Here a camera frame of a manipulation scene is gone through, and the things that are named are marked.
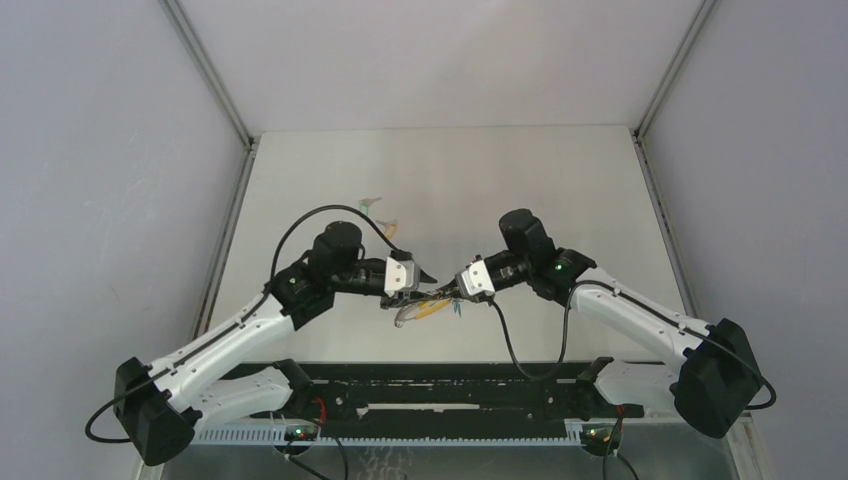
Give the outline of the yellow tag key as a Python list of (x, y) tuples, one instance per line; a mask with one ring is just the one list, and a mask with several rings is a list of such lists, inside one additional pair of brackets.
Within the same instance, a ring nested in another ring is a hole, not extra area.
[(438, 302), (431, 302), (428, 304), (422, 304), (419, 306), (419, 311), (414, 315), (414, 319), (422, 319), (427, 316), (430, 316), (440, 310), (449, 307), (453, 304), (452, 300), (441, 300)]

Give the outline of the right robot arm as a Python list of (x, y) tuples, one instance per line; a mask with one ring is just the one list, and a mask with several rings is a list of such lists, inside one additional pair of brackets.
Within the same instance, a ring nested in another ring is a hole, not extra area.
[(440, 287), (441, 293), (493, 303), (497, 292), (525, 283), (566, 314), (592, 316), (658, 359), (655, 364), (605, 361), (578, 388), (579, 406), (587, 414), (639, 405), (675, 412), (699, 433), (722, 438), (744, 412), (775, 405), (776, 389), (737, 323), (724, 318), (711, 324), (648, 299), (588, 256), (556, 246), (526, 208), (504, 214), (498, 227), (505, 250), (477, 257)]

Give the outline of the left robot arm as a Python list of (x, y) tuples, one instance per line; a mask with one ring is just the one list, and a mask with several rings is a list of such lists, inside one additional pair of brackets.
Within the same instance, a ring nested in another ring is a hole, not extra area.
[(333, 222), (237, 314), (169, 355), (123, 362), (116, 370), (113, 412), (143, 462), (166, 463), (196, 434), (240, 417), (279, 409), (290, 417), (305, 414), (313, 392), (295, 379), (293, 368), (268, 367), (236, 380), (223, 376), (251, 352), (331, 309), (338, 293), (392, 299), (436, 281), (407, 251), (363, 258), (361, 248), (355, 224)]

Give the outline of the orange tag key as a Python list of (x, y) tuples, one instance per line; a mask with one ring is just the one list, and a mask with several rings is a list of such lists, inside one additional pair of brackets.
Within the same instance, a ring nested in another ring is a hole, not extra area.
[(374, 220), (374, 223), (382, 229), (382, 233), (387, 239), (392, 239), (397, 233), (399, 223), (396, 219), (389, 221)]

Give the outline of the green tag key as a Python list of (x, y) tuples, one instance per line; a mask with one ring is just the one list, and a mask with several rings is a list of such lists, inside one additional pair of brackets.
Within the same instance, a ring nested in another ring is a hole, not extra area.
[(367, 214), (370, 211), (370, 207), (381, 200), (381, 197), (368, 197), (360, 199), (358, 202), (358, 208), (361, 212)]

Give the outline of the left circuit board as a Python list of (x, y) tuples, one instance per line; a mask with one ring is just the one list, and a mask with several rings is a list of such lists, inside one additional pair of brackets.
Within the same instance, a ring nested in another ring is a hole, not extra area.
[(320, 437), (320, 429), (314, 426), (287, 427), (283, 442), (285, 444), (297, 442), (314, 442)]

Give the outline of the circuit board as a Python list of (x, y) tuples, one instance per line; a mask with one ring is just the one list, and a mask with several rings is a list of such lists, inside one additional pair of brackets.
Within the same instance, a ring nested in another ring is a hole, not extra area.
[(586, 446), (606, 446), (610, 442), (618, 444), (622, 438), (619, 428), (614, 425), (586, 427), (580, 433), (581, 442)]
[(287, 427), (283, 442), (285, 444), (297, 442), (314, 442), (320, 437), (320, 429), (314, 426)]

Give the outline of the right circuit board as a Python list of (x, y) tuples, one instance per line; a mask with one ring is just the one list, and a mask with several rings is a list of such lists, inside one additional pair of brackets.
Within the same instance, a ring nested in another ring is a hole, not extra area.
[(610, 442), (618, 444), (622, 438), (619, 428), (614, 425), (586, 427), (580, 433), (581, 442), (586, 446), (606, 446)]

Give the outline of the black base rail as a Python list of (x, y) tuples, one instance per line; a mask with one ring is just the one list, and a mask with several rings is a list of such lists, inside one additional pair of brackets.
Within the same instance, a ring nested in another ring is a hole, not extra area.
[(531, 426), (606, 426), (645, 418), (638, 405), (615, 406), (588, 382), (592, 362), (567, 362), (551, 380), (531, 381), (510, 363), (303, 363), (312, 383), (255, 420), (304, 416), (337, 437), (389, 434), (527, 433)]

